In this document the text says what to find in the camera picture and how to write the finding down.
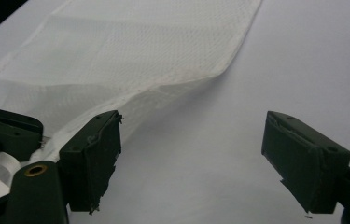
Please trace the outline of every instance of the brass grommet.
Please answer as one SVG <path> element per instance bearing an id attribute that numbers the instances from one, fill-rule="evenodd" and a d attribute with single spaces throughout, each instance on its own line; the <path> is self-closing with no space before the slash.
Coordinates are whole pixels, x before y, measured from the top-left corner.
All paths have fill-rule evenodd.
<path id="1" fill-rule="evenodd" d="M 36 165 L 30 167 L 29 169 L 27 169 L 25 171 L 25 175 L 29 176 L 29 177 L 41 175 L 44 172 L 46 172 L 47 169 L 48 169 L 48 167 L 46 165 L 36 164 Z"/>

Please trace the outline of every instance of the white table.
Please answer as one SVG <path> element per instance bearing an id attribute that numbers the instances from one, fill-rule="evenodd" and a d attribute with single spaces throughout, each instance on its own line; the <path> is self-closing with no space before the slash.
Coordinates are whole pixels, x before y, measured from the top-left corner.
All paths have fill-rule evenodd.
<path id="1" fill-rule="evenodd" d="M 61 2 L 30 0 L 0 25 L 0 58 Z M 225 74 L 151 116 L 101 211 L 72 223 L 340 223 L 340 205 L 306 218 L 260 155 L 268 110 L 350 149 L 350 1 L 264 1 Z"/>

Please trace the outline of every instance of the white strap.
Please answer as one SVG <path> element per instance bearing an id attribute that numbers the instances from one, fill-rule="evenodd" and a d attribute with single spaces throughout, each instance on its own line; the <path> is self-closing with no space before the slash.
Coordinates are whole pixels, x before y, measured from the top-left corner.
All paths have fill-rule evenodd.
<path id="1" fill-rule="evenodd" d="M 9 171 L 8 185 L 0 180 L 0 197 L 9 193 L 9 187 L 11 186 L 12 176 L 21 168 L 21 164 L 9 154 L 0 152 L 0 165 Z"/>

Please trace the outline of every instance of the white mesh fabric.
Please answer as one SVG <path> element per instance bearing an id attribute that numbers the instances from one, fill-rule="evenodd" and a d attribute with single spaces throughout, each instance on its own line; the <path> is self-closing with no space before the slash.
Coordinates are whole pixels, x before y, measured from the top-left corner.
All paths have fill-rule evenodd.
<path id="1" fill-rule="evenodd" d="M 220 75 L 260 0 L 69 0 L 0 62 L 0 108 L 41 120 L 60 149 L 118 109 L 126 139 L 155 108 Z"/>

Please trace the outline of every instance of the white fabric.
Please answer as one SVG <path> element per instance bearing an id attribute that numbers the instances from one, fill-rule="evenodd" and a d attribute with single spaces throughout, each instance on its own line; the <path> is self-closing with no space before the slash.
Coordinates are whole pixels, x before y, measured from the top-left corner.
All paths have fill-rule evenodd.
<path id="1" fill-rule="evenodd" d="M 0 108 L 40 119 L 57 151 L 118 109 L 126 139 L 147 115 L 221 74 L 260 0 L 69 0 L 0 62 Z"/>
<path id="2" fill-rule="evenodd" d="M 0 179 L 0 197 L 9 193 L 9 186 L 11 186 L 12 176 L 21 168 L 21 164 L 9 154 L 0 152 L 0 165 L 9 171 L 9 181 L 7 184 Z"/>

